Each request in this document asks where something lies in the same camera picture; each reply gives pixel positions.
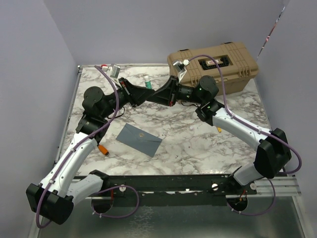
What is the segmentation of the green white glue stick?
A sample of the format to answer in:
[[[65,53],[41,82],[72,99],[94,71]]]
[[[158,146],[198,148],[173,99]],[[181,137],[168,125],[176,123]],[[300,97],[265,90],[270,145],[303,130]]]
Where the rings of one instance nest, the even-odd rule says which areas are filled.
[[[146,87],[146,88],[152,89],[151,81],[150,81],[150,79],[149,79],[148,76],[145,76],[145,77],[144,77],[144,83],[145,83],[145,87]]]

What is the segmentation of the grey blue envelope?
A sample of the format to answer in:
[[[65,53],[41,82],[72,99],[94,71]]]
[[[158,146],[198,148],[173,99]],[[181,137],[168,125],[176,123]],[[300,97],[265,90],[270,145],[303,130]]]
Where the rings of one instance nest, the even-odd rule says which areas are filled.
[[[155,155],[162,142],[162,139],[159,137],[149,134],[128,123],[125,124],[116,140],[150,157]]]

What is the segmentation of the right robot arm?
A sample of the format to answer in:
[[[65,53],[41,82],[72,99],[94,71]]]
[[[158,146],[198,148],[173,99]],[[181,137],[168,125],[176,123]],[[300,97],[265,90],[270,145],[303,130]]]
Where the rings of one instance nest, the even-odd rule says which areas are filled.
[[[255,150],[255,160],[238,168],[227,182],[228,190],[238,194],[251,181],[274,178],[289,162],[291,153],[283,130],[269,130],[227,112],[224,104],[215,99],[218,92],[216,81],[211,76],[203,76],[196,87],[181,85],[176,77],[171,76],[148,101],[170,107],[177,101],[197,103],[196,114],[201,121],[233,134]]]

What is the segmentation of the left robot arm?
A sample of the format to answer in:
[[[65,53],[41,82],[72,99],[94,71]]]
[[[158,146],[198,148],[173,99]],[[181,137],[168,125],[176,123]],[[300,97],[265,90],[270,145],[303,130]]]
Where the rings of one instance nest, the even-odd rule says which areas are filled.
[[[105,195],[109,191],[106,175],[95,171],[82,181],[72,183],[77,171],[87,156],[99,145],[112,119],[126,104],[139,106],[154,94],[153,89],[139,87],[121,78],[119,87],[105,95],[101,88],[88,88],[83,96],[83,116],[73,139],[58,163],[39,184],[30,184],[26,190],[31,210],[36,213],[38,228],[44,228],[39,218],[63,224],[73,208],[86,197],[96,193]]]

